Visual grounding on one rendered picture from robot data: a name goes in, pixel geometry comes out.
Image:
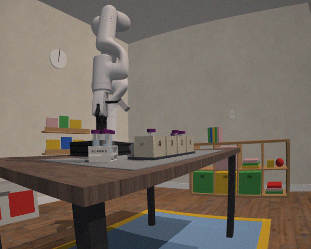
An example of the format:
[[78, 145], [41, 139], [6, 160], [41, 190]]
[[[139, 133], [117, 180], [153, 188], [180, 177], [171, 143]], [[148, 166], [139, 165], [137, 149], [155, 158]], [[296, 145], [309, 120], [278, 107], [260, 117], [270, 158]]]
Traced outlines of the beige bucket adapter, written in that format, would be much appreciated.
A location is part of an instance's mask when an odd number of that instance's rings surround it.
[[176, 136], [165, 136], [166, 156], [177, 154]]
[[162, 157], [165, 153], [165, 136], [134, 136], [134, 157]]
[[186, 136], [177, 137], [177, 154], [186, 153]]
[[193, 136], [186, 136], [186, 152], [194, 151]]

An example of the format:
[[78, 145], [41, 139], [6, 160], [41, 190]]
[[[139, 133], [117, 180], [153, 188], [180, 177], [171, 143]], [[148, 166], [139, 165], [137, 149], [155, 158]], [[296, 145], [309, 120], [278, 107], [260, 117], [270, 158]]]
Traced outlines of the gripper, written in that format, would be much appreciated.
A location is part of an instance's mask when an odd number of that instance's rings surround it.
[[104, 130], [104, 128], [107, 129], [109, 104], [105, 103], [105, 101], [109, 101], [109, 94], [110, 91], [106, 90], [93, 91], [92, 115], [96, 117], [96, 129], [100, 130], [100, 134], [101, 130]]

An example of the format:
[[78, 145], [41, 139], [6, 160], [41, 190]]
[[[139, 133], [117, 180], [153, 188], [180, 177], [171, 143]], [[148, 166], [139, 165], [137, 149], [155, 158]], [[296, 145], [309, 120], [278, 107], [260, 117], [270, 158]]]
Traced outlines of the grey flat mat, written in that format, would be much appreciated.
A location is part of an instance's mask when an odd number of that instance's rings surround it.
[[[81, 165], [81, 166], [96, 167], [96, 168], [137, 171], [137, 170], [147, 169], [147, 168], [151, 168], [151, 167], [157, 167], [160, 165], [165, 165], [165, 164], [169, 164], [169, 163], [174, 163], [174, 162], [178, 162], [178, 161], [183, 161], [183, 160], [187, 160], [187, 159], [200, 157], [198, 155], [202, 154], [206, 150], [194, 150], [194, 151], [195, 151], [195, 153], [193, 153], [193, 154], [171, 157], [171, 158], [165, 158], [165, 159], [159, 159], [159, 160], [131, 160], [131, 159], [128, 159], [128, 157], [133, 157], [133, 156], [121, 155], [121, 156], [118, 156], [118, 159], [120, 159], [120, 160], [117, 160], [117, 161], [114, 161], [111, 163], [89, 162], [87, 159], [85, 159], [83, 157], [78, 157], [75, 159], [74, 158], [45, 159], [45, 160], [39, 160], [39, 161], [72, 164], [72, 165]], [[121, 160], [123, 160], [123, 161], [121, 161]]]

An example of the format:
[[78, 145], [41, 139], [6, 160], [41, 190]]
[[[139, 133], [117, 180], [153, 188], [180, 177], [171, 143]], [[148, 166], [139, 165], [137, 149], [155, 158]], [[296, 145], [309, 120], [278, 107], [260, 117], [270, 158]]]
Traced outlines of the white tube rack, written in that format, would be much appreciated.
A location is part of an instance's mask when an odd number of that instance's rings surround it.
[[[110, 153], [111, 147], [115, 147], [115, 153]], [[118, 146], [88, 146], [88, 152], [89, 162], [111, 163], [118, 160]]]

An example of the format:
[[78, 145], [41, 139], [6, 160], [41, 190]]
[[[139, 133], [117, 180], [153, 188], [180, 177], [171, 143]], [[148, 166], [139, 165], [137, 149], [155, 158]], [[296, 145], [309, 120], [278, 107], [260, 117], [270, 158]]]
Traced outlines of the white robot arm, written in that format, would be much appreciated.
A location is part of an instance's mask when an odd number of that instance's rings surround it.
[[[91, 23], [92, 32], [96, 36], [96, 48], [101, 51], [101, 54], [93, 58], [91, 88], [92, 91], [106, 90], [112, 94], [109, 101], [105, 101], [109, 104], [107, 129], [115, 131], [115, 141], [118, 142], [123, 142], [117, 140], [118, 104], [126, 112], [130, 109], [121, 99], [128, 89], [126, 78], [129, 74], [129, 59], [126, 51], [115, 42], [115, 33], [127, 31], [130, 25], [128, 16], [112, 5], [103, 7], [100, 16]], [[117, 58], [119, 61], [116, 63]]]

